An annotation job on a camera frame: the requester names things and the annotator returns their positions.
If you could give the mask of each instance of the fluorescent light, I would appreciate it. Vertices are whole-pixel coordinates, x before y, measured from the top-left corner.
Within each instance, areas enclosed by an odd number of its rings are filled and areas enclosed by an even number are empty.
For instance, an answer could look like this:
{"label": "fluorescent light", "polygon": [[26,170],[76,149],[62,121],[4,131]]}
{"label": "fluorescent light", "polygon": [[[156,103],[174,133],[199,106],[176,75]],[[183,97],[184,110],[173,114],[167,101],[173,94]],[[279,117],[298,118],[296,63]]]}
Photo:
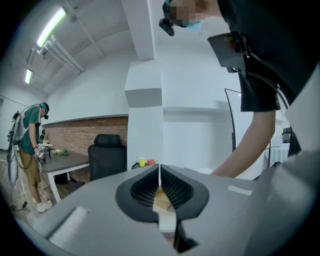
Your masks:
{"label": "fluorescent light", "polygon": [[51,31],[55,28],[55,26],[58,24],[58,22],[66,15],[66,12],[63,8],[59,9],[55,15],[50,19],[48,24],[45,26],[43,31],[41,32],[38,40],[36,41],[36,44],[40,47],[42,47],[47,39],[47,37],[50,35]]}
{"label": "fluorescent light", "polygon": [[32,71],[30,69],[27,69],[25,73],[25,79],[24,79],[26,84],[30,84],[31,75],[32,75]]}

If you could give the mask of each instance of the pipe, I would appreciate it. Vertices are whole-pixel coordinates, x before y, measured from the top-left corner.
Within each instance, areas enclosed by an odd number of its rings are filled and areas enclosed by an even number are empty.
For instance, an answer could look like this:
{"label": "pipe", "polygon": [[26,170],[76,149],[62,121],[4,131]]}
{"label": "pipe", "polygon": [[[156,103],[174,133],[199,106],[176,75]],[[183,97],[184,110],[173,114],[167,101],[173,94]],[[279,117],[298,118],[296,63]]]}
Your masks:
{"label": "pipe", "polygon": [[49,41],[47,41],[47,42],[44,44],[43,48],[45,48],[45,49],[52,55],[52,57],[54,57],[58,62],[60,62],[60,63],[61,63],[63,66],[65,66],[67,69],[69,69],[70,71],[76,73],[77,75],[80,75],[79,71],[75,71],[72,67],[70,67],[69,65],[67,65],[67,63],[65,63],[65,62],[63,62],[61,59],[59,59],[59,58],[48,48],[48,46],[47,46],[47,43],[48,43],[48,42],[49,42]]}
{"label": "pipe", "polygon": [[96,42],[93,40],[93,38],[91,37],[91,35],[88,33],[87,29],[85,28],[85,26],[82,24],[82,22],[80,21],[80,19],[77,16],[77,13],[75,12],[75,10],[70,6],[70,4],[68,3],[68,1],[65,1],[66,5],[69,7],[69,9],[73,12],[73,14],[76,16],[77,20],[79,21],[79,24],[81,26],[81,28],[83,29],[84,33],[86,34],[86,36],[89,38],[89,40],[91,41],[91,43],[93,44],[94,48],[96,49],[96,51],[101,55],[102,58],[105,57],[105,55],[102,53],[102,51],[100,50],[100,48],[98,47],[98,45],[96,44]]}
{"label": "pipe", "polygon": [[69,58],[67,58],[54,44],[52,49],[62,58],[72,69],[76,70],[79,74],[82,72]]}
{"label": "pipe", "polygon": [[54,35],[51,37],[51,41],[53,43],[52,47],[57,48],[60,51],[64,58],[68,59],[74,66],[76,66],[81,72],[84,72],[85,69],[70,55],[69,52],[66,51],[65,48],[58,42]]}

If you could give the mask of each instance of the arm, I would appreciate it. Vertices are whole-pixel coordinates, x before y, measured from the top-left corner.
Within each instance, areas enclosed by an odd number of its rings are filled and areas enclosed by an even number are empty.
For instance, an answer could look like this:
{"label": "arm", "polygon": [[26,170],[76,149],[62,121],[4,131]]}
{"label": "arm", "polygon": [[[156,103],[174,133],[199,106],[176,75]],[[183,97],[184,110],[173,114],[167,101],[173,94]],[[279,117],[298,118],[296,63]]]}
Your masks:
{"label": "arm", "polygon": [[248,169],[261,156],[275,133],[276,111],[254,112],[235,151],[212,174],[235,178]]}
{"label": "arm", "polygon": [[29,124],[29,137],[33,148],[36,147],[38,144],[36,140],[36,125],[34,123]]}

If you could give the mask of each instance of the man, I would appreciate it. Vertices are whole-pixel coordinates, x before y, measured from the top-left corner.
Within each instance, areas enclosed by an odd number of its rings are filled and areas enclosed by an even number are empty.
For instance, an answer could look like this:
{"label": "man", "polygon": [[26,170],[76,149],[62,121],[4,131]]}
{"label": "man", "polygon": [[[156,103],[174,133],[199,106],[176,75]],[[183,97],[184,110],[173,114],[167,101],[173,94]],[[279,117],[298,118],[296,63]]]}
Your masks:
{"label": "man", "polygon": [[38,160],[33,155],[39,154],[38,140],[39,140],[39,126],[40,119],[44,118],[49,112],[47,103],[31,106],[24,114],[23,125],[28,128],[24,134],[20,144],[19,153],[23,164],[23,170],[28,180],[30,193],[33,201],[36,203],[37,210],[43,213],[52,207],[52,202],[46,196],[42,198],[38,192],[38,183],[40,182],[40,174],[38,169]]}
{"label": "man", "polygon": [[[231,32],[245,36],[251,52],[259,57],[245,59],[247,70],[278,84],[289,104],[301,92],[319,60],[318,50],[308,39],[316,24],[313,19],[317,16],[312,11],[317,8],[307,2],[296,5],[274,0],[166,0],[173,24],[193,27],[206,18],[222,17]],[[243,173],[264,152],[275,132],[276,92],[253,76],[240,74],[239,79],[241,111],[253,112],[253,119],[235,151],[213,172],[218,176],[234,178]],[[292,153],[299,150],[298,142],[293,140]]]}

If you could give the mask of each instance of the green object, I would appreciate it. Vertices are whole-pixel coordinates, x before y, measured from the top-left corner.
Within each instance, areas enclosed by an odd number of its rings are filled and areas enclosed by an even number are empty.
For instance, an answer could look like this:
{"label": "green object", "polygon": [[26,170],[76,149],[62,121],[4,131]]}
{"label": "green object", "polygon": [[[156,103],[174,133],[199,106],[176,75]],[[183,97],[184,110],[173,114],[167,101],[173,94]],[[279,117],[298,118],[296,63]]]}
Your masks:
{"label": "green object", "polygon": [[[39,126],[41,125],[40,121],[40,114],[41,114],[41,108],[39,106],[32,106],[30,107],[25,113],[24,113],[24,120],[23,120],[23,126],[24,128],[27,128],[29,124],[35,124],[35,140],[38,144],[39,140]],[[21,149],[30,154],[33,155],[35,153],[34,147],[32,146],[30,137],[29,137],[29,130],[26,131],[24,134],[22,140],[19,143]]]}

